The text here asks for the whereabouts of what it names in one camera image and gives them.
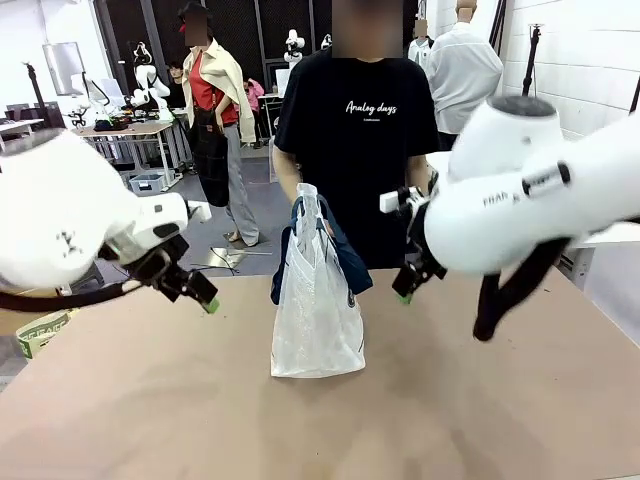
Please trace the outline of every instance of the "white bag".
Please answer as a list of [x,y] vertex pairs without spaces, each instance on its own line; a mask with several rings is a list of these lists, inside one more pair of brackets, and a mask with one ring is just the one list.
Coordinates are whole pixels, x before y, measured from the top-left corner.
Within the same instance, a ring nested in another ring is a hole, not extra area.
[[360,306],[322,223],[317,194],[313,185],[298,185],[303,201],[289,239],[273,327],[274,377],[322,378],[365,366]]

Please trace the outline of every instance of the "brown tabletop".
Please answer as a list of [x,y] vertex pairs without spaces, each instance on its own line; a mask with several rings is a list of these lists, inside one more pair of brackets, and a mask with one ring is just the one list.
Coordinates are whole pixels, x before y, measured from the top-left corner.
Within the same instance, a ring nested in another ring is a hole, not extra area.
[[132,135],[156,135],[167,128],[170,128],[173,122],[144,122],[132,123],[126,130],[118,130],[112,132],[96,132],[93,128],[80,127],[71,130],[81,137],[127,137]]
[[0,395],[0,478],[569,480],[640,472],[640,352],[558,272],[483,345],[479,281],[360,297],[364,371],[269,376],[267,277],[205,315],[85,309]]

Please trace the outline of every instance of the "gray pants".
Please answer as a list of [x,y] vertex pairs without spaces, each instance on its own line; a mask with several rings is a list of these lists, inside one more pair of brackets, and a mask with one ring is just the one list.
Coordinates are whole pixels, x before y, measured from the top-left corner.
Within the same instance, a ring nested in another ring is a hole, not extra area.
[[240,154],[240,134],[238,127],[224,127],[224,134],[228,140],[229,166],[229,204],[227,205],[227,215],[234,221],[242,240],[247,245],[254,245],[258,242],[260,230],[256,223],[256,218],[249,208],[249,197],[242,182],[242,156]]

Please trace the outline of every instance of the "red shirt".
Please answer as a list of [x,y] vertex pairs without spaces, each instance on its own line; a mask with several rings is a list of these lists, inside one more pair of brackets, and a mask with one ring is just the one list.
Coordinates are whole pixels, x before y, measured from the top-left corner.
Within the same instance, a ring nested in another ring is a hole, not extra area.
[[[191,84],[191,93],[198,107],[204,110],[213,110],[216,105],[224,98],[224,92],[208,83],[200,76],[200,64],[202,63],[202,52],[198,54],[196,63],[189,74],[189,83]],[[236,123],[238,121],[238,112],[233,108],[233,102],[222,112],[222,122],[225,125]]]

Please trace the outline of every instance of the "pink jacket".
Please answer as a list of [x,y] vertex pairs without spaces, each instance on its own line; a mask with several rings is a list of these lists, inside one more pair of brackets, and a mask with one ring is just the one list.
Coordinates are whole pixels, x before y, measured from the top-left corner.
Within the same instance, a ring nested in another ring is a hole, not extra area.
[[249,105],[251,106],[251,110],[254,112],[260,111],[260,104],[258,102],[258,97],[264,95],[264,88],[254,79],[249,79],[249,93],[247,93],[247,98],[249,99]]

